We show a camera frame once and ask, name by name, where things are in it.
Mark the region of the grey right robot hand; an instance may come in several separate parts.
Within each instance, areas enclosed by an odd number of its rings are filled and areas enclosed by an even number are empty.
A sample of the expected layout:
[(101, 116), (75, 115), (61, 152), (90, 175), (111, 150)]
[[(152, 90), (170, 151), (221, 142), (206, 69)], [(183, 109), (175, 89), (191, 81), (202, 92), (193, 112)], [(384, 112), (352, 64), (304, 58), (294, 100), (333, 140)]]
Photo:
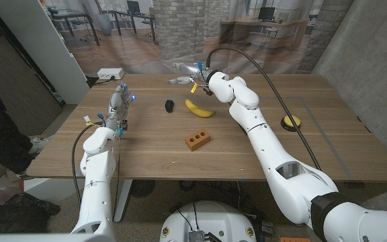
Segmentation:
[(183, 74), (185, 74), (185, 76), (167, 80), (166, 84), (187, 85), (190, 83), (196, 83), (199, 86), (204, 86), (206, 84), (203, 62), (173, 63), (171, 66), (180, 70)]

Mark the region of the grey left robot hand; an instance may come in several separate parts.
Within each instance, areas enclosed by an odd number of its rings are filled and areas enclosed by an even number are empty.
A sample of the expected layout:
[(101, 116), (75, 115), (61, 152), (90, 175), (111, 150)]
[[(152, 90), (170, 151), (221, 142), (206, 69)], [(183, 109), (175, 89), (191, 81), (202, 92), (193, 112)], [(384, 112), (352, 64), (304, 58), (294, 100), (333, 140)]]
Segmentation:
[(134, 100), (135, 96), (130, 96), (128, 86), (124, 82), (121, 82), (110, 97), (107, 109), (108, 113), (103, 125), (112, 130), (117, 130), (119, 128), (127, 130), (128, 121), (126, 120), (126, 117), (128, 115), (128, 108)]

